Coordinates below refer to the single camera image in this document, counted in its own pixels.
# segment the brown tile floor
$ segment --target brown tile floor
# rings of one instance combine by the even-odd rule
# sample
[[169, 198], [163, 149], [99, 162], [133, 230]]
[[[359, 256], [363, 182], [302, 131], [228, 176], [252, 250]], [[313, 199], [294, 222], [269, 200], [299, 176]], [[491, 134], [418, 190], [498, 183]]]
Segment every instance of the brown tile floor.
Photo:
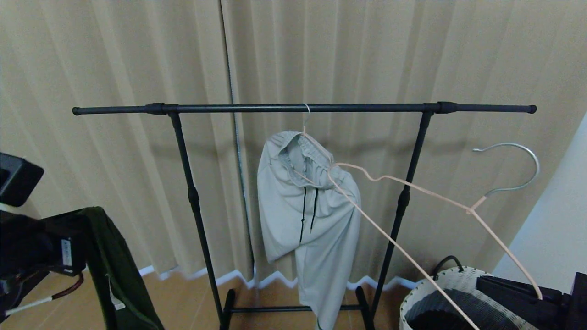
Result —
[[[165, 281], [156, 275], [144, 277], [149, 294], [166, 329], [218, 329], [212, 292], [206, 276], [188, 281], [175, 273]], [[24, 299], [24, 303], [47, 297], [68, 287], [75, 281], [50, 274]], [[297, 289], [290, 289], [276, 281], [262, 290], [248, 290], [241, 280], [234, 279], [219, 287], [224, 301], [228, 289], [237, 292], [236, 306], [298, 305]], [[367, 300], [373, 298], [374, 289], [365, 287]], [[384, 292], [375, 317], [375, 327], [397, 329], [397, 310], [407, 291], [398, 289]], [[353, 291], [348, 291], [345, 303], [355, 304]], [[231, 329], [313, 329], [315, 317], [311, 312], [272, 312], [235, 314]], [[364, 329], [359, 311], [342, 311], [336, 321], [336, 329]], [[100, 305], [89, 274], [86, 281], [74, 293], [27, 311], [10, 316], [0, 324], [0, 329], [104, 329]]]

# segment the black metal clothes rack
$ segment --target black metal clothes rack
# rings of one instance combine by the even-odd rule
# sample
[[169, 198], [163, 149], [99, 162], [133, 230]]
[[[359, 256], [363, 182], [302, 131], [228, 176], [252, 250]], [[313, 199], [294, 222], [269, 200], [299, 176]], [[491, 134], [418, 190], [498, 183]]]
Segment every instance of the black metal clothes rack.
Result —
[[[511, 105], [458, 105], [452, 102], [438, 102], [438, 103], [422, 103], [422, 104], [324, 104], [324, 105], [308, 105], [312, 112], [416, 112], [422, 113], [420, 119], [420, 128], [416, 137], [416, 142], [411, 155], [410, 165], [407, 172], [406, 181], [412, 182], [414, 174], [416, 173], [416, 166], [424, 138], [426, 137], [426, 130], [430, 124], [432, 115], [447, 114], [452, 112], [519, 112], [519, 113], [535, 113], [536, 106], [511, 106]], [[194, 185], [190, 170], [190, 161], [187, 156], [185, 148], [185, 140], [183, 131], [181, 129], [180, 113], [268, 113], [268, 112], [307, 112], [306, 105], [167, 105], [165, 103], [152, 103], [145, 106], [119, 106], [119, 107], [86, 107], [73, 108], [73, 114], [90, 115], [101, 113], [149, 113], [151, 115], [167, 115], [171, 118], [177, 145], [179, 148], [181, 163], [183, 165], [185, 180], [187, 182], [187, 194], [190, 201], [191, 210], [194, 213], [195, 224], [198, 229], [200, 243], [202, 245], [202, 252], [204, 254], [204, 261], [208, 270], [208, 277], [210, 279], [210, 286], [214, 296], [214, 304], [220, 322], [220, 330], [228, 330], [230, 326], [230, 319], [233, 313], [250, 313], [250, 312], [294, 312], [294, 311], [311, 311], [307, 306], [279, 306], [279, 307], [234, 307], [235, 291], [230, 289], [228, 291], [224, 307], [220, 301], [218, 287], [216, 286], [216, 277], [212, 268], [212, 261], [210, 258], [210, 250], [208, 249], [208, 242], [204, 231], [204, 223], [200, 213], [200, 199], [198, 191]], [[404, 186], [397, 201], [396, 216], [393, 222], [391, 238], [396, 240], [397, 235], [402, 224], [402, 218], [406, 212], [406, 208], [410, 202], [410, 187]], [[342, 305], [340, 310], [359, 310], [361, 311], [363, 322], [367, 330], [374, 330], [373, 317], [377, 311], [377, 305], [381, 298], [383, 284], [387, 276], [389, 262], [392, 259], [394, 245], [388, 243], [387, 251], [383, 259], [377, 289], [371, 307], [365, 298], [365, 293], [361, 287], [355, 291], [358, 304]]]

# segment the green garment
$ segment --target green garment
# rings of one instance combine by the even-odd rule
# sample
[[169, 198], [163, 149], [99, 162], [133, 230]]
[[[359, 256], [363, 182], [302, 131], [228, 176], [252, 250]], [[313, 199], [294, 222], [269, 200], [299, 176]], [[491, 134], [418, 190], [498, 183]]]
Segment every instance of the green garment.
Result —
[[[104, 209], [88, 207], [72, 214], [85, 235], [86, 262], [102, 306], [106, 329], [163, 330], [124, 237]], [[116, 310], [110, 297], [111, 289], [124, 303], [124, 308]]]

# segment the black basket handle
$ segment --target black basket handle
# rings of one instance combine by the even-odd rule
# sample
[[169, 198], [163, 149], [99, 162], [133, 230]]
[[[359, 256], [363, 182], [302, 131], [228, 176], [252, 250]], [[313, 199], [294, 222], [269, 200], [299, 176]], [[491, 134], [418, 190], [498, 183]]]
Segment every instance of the black basket handle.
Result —
[[449, 255], [448, 257], [442, 259], [438, 265], [436, 265], [436, 267], [434, 267], [434, 270], [432, 271], [432, 279], [433, 280], [438, 280], [438, 272], [440, 272], [440, 269], [442, 268], [442, 266], [448, 261], [448, 260], [454, 260], [454, 262], [457, 263], [458, 266], [458, 272], [464, 272], [465, 269], [463, 268], [463, 265], [461, 265], [461, 262], [457, 259], [457, 257], [453, 256], [453, 255]]

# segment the curtain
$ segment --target curtain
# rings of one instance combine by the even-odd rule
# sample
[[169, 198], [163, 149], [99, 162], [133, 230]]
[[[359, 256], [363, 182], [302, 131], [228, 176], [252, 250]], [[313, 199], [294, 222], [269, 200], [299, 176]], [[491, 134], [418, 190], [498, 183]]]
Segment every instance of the curtain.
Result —
[[[533, 171], [517, 149], [472, 148], [517, 142], [533, 149], [542, 163], [535, 184], [479, 208], [507, 243], [585, 113], [586, 11], [581, 1], [3, 2], [0, 149], [45, 169], [25, 213], [102, 206], [139, 267], [192, 274], [205, 265], [169, 118], [75, 117], [71, 107], [222, 104], [231, 95], [235, 103], [536, 104], [534, 115], [433, 116], [414, 179], [472, 204]], [[265, 140], [301, 130], [304, 115], [181, 117], [217, 277], [238, 270], [250, 279], [254, 263], [258, 278], [280, 271], [293, 279], [291, 256], [266, 263], [256, 172]], [[335, 160], [404, 177], [419, 120], [312, 114], [308, 133]], [[363, 208], [390, 231], [401, 185], [352, 174]], [[490, 270], [502, 255], [473, 218], [416, 191], [399, 237], [427, 268], [455, 254]], [[350, 280], [376, 279], [386, 246], [364, 222]], [[414, 275], [398, 252], [395, 275]]]
[[[542, 174], [528, 188], [493, 195], [478, 210], [510, 242], [542, 193], [585, 113], [586, 5], [583, 2], [223, 1], [236, 103], [536, 104], [535, 115], [453, 113], [432, 117], [414, 182], [472, 205], [489, 189], [528, 180], [523, 151], [471, 149], [498, 142], [528, 146]], [[302, 130], [302, 114], [243, 114], [245, 188], [260, 278], [295, 277], [292, 255], [267, 264], [261, 244], [256, 173], [265, 140]], [[312, 114], [307, 132], [337, 161], [374, 176], [404, 178], [419, 114]], [[363, 209], [391, 231], [402, 185], [372, 183], [351, 170]], [[470, 216], [412, 191], [399, 243], [431, 269], [455, 254], [491, 270], [499, 246]], [[387, 240], [361, 227], [351, 281], [377, 279]], [[397, 250], [389, 278], [411, 277]]]

